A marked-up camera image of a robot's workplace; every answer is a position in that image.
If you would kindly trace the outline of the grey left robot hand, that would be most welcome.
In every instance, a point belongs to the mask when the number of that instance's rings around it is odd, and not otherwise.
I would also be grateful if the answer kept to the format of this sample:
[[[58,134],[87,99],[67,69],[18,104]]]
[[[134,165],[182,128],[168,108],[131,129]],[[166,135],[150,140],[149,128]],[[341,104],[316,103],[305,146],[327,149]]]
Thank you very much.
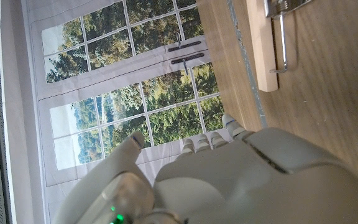
[[[358,223],[358,176],[327,150],[278,128],[184,142],[149,182],[134,131],[67,195],[54,223]]]

